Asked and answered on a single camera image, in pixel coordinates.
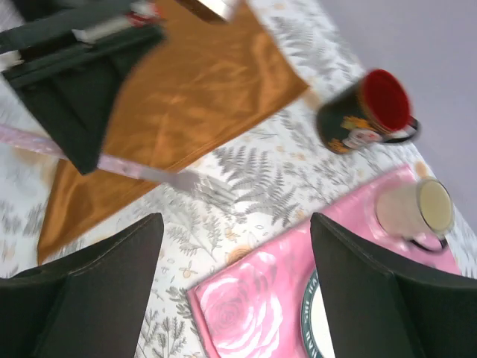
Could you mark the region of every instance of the orange placemat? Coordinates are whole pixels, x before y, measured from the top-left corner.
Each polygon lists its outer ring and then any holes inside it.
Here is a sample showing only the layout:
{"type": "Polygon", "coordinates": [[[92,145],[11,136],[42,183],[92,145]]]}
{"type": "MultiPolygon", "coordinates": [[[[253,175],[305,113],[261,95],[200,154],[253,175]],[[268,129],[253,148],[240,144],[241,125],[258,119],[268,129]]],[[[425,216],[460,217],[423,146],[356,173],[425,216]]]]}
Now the orange placemat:
{"type": "MultiPolygon", "coordinates": [[[[158,2],[168,39],[124,82],[104,144],[108,154],[180,170],[293,101],[307,85],[244,3],[230,24],[158,2]]],[[[60,161],[38,244],[41,263],[143,196],[155,183],[60,161]]]]}

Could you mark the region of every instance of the black mug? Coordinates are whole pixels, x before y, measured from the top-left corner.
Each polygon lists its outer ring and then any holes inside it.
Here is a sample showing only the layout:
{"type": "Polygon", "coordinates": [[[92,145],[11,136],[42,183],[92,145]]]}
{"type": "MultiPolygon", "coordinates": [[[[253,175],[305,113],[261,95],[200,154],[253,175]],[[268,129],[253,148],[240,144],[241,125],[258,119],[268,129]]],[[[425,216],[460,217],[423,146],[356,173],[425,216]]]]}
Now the black mug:
{"type": "Polygon", "coordinates": [[[318,134],[336,154],[346,154],[373,142],[406,142],[420,132],[411,116],[408,96],[398,80],[384,69],[375,69],[354,83],[317,113],[318,134]],[[404,137],[394,137],[406,130],[404,137]]]}

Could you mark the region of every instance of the pink placemat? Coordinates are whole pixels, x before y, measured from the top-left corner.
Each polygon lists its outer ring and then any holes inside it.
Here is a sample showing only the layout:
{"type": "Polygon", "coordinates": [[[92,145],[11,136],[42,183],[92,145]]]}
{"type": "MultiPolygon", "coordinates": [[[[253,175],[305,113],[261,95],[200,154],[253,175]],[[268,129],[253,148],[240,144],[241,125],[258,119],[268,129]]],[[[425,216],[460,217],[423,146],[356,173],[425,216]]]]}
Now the pink placemat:
{"type": "MultiPolygon", "coordinates": [[[[322,210],[331,219],[411,260],[460,274],[450,250],[428,254],[386,236],[374,217],[376,194],[413,181],[403,166],[364,185],[322,210]]],[[[432,236],[418,238],[439,246],[432,236]]],[[[303,293],[315,269],[306,221],[188,291],[209,358],[306,358],[300,329],[303,293]]]]}

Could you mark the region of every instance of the satin placemat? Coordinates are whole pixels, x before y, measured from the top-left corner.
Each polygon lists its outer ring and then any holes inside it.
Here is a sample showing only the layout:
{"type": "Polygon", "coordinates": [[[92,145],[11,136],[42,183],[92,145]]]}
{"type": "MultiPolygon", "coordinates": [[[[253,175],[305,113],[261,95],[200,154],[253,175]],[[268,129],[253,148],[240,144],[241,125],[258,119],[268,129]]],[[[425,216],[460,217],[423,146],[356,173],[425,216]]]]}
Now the satin placemat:
{"type": "MultiPolygon", "coordinates": [[[[450,250],[430,254],[402,240],[380,236],[373,220],[365,218],[372,207],[370,203],[374,202],[368,198],[375,198],[387,186],[413,180],[411,168],[403,166],[337,200],[323,213],[397,254],[460,274],[450,250]]],[[[435,245],[436,240],[432,236],[422,238],[429,246],[435,245]]],[[[314,270],[310,223],[306,221],[190,289],[187,295],[207,355],[307,358],[300,309],[314,270]]],[[[326,334],[329,332],[323,329],[323,340],[326,334]]]]}
{"type": "MultiPolygon", "coordinates": [[[[307,88],[245,3],[233,22],[223,25],[204,22],[175,0],[158,6],[167,19],[168,39],[123,84],[106,153],[177,171],[307,88]]],[[[82,177],[61,161],[38,244],[39,262],[155,186],[102,171],[82,177]]]]}

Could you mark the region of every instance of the table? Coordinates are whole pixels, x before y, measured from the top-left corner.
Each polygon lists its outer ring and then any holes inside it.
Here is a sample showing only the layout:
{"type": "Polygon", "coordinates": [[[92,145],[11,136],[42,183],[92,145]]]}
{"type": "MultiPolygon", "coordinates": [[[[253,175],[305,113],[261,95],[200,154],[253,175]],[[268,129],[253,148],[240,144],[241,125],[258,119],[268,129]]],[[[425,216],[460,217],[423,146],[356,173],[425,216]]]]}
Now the table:
{"type": "MultiPolygon", "coordinates": [[[[264,26],[275,36],[297,73],[323,100],[364,70],[340,38],[321,6],[305,0],[252,0],[264,26]]],[[[7,0],[0,0],[0,28],[19,24],[7,0]]],[[[194,201],[169,186],[159,186],[65,248],[63,256],[161,212],[165,235],[138,358],[202,358],[186,290],[217,272],[360,183],[400,163],[426,169],[412,144],[375,145],[339,157],[320,144],[313,106],[301,98],[251,131],[191,165],[191,169],[240,181],[246,197],[261,192],[258,203],[240,202],[232,214],[194,201]]],[[[41,131],[13,93],[0,84],[0,121],[41,131]]],[[[9,277],[35,266],[36,245],[56,160],[0,145],[0,275],[9,277]]],[[[461,214],[448,235],[466,276],[477,277],[477,240],[461,214]]]]}

